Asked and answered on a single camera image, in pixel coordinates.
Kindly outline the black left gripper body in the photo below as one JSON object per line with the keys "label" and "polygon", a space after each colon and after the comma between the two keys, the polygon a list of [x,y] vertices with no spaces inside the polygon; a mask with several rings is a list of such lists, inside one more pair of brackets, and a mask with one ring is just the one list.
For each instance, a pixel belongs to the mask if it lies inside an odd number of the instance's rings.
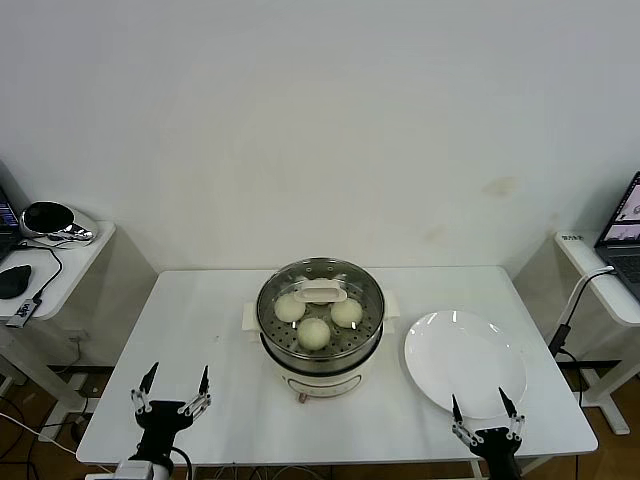
{"label": "black left gripper body", "polygon": [[170,452],[178,432],[189,428],[194,420],[182,401],[153,400],[150,411],[135,413],[135,420],[143,434],[132,456],[133,460],[151,463],[170,463]]}

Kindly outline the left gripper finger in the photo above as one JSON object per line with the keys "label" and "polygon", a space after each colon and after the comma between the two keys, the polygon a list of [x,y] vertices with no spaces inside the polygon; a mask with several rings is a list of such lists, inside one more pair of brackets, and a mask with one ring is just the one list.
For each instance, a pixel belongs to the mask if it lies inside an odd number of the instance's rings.
{"label": "left gripper finger", "polygon": [[182,415],[201,415],[211,405],[211,394],[209,393],[208,367],[204,367],[201,381],[196,395],[178,409]]}
{"label": "left gripper finger", "polygon": [[131,400],[136,414],[148,413],[152,410],[149,393],[151,391],[158,366],[159,363],[155,362],[150,370],[143,375],[139,387],[131,390]]}

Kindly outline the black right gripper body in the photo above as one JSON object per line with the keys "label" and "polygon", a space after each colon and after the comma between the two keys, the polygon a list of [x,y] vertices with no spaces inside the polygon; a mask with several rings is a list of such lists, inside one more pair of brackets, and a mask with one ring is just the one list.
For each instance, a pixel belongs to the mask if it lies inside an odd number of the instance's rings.
{"label": "black right gripper body", "polygon": [[507,427],[482,429],[474,433],[470,451],[485,460],[490,479],[520,480],[521,470],[514,455],[521,443]]}

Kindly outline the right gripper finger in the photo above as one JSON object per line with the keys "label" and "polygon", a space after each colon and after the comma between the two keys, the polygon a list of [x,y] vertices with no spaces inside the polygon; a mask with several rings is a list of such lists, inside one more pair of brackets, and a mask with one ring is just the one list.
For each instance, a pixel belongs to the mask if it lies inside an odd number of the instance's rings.
{"label": "right gripper finger", "polygon": [[498,390],[499,390],[499,394],[500,394],[502,403],[504,405],[505,411],[510,421],[506,438],[520,439],[521,431],[525,423],[525,416],[518,413],[518,411],[516,410],[515,404],[507,396],[507,394],[501,387],[499,387]]}
{"label": "right gripper finger", "polygon": [[469,430],[463,420],[459,404],[454,394],[452,397],[452,432],[464,445],[479,445],[483,442],[483,439],[476,435],[473,431]]}

